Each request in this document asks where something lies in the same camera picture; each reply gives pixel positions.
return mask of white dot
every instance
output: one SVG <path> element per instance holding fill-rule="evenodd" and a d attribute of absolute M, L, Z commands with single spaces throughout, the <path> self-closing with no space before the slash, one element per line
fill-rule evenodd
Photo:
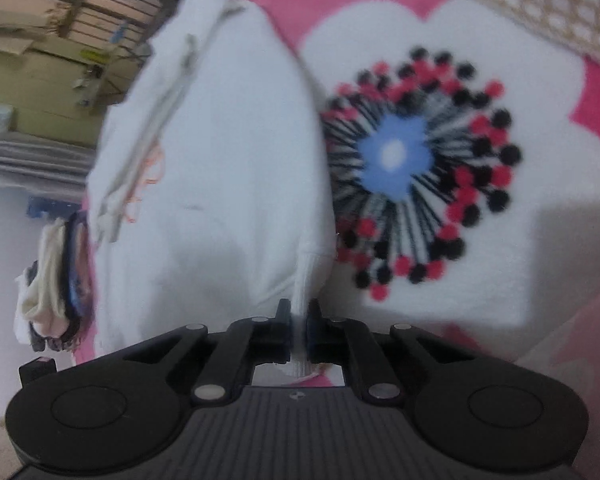
<path fill-rule="evenodd" d="M 385 143 L 380 151 L 380 164 L 389 173 L 400 168 L 407 158 L 407 148 L 399 139 L 390 140 Z"/>

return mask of wall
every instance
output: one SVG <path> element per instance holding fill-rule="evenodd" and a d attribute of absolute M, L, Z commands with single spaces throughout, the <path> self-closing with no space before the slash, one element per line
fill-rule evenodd
<path fill-rule="evenodd" d="M 26 217 L 27 194 L 20 190 L 0 189 L 0 415 L 20 389 L 18 367 L 39 357 L 20 345 L 13 335 L 13 314 L 17 293 L 13 281 L 36 259 L 38 237 L 44 222 Z M 59 368 L 70 365 L 65 352 L 46 352 Z"/>

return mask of blue flower center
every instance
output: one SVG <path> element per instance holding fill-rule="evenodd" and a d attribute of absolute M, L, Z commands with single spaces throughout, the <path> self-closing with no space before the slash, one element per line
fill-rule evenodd
<path fill-rule="evenodd" d="M 412 175 L 423 174 L 433 166 L 426 139 L 424 117 L 385 115 L 375 134 L 358 142 L 365 161 L 362 185 L 394 202 L 403 200 L 411 193 Z"/>

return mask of blue object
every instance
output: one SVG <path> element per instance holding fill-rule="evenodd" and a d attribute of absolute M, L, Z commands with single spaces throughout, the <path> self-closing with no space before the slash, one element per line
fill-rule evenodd
<path fill-rule="evenodd" d="M 41 196 L 30 196 L 27 204 L 27 216 L 29 218 L 56 218 L 68 219 L 69 216 L 80 210 L 80 204 L 52 200 Z"/>
<path fill-rule="evenodd" d="M 424 117 L 385 115 L 376 133 L 358 142 L 358 151 L 365 160 L 362 185 L 394 202 L 408 196 L 411 175 L 425 173 L 433 166 L 426 132 Z"/>

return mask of silver screw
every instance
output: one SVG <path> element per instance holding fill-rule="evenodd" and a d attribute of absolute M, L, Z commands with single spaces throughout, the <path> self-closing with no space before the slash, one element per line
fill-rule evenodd
<path fill-rule="evenodd" d="M 400 395 L 400 388 L 395 384 L 378 383 L 369 387 L 369 395 L 376 399 L 395 399 Z"/>
<path fill-rule="evenodd" d="M 224 397 L 225 389 L 219 384 L 205 384 L 197 387 L 193 394 L 202 400 L 218 400 Z"/>

